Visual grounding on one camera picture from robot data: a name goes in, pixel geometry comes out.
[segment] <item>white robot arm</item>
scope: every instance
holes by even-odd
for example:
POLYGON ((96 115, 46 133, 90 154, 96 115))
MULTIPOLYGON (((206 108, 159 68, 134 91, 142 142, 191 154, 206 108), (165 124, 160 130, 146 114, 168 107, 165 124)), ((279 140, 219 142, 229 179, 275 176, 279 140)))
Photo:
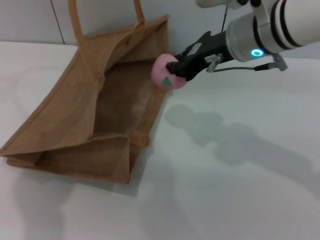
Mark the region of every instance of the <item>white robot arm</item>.
POLYGON ((246 5, 249 0, 195 0, 196 4, 201 8, 212 8, 218 5, 226 5, 232 9, 238 9, 246 5))
MULTIPOLYGON (((202 8, 227 5, 237 9, 249 0, 195 2, 202 8)), ((256 71, 284 71, 287 65, 279 53, 320 41, 320 0, 250 0, 249 4, 252 13, 231 22, 224 32, 205 33, 175 56, 179 62, 167 64, 169 72, 190 81, 203 69, 213 72, 220 63, 264 56, 272 56, 274 62, 257 66, 256 71)))

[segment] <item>pink ball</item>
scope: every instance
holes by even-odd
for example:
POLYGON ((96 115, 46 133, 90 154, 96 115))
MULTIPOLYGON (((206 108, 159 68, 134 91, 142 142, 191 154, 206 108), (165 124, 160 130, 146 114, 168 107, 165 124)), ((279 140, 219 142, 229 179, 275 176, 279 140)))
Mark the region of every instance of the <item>pink ball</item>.
POLYGON ((185 78, 171 74, 166 65, 172 62, 179 62, 171 54, 165 53, 159 56, 151 71, 151 80, 160 87, 166 89, 180 89, 187 84, 185 78))

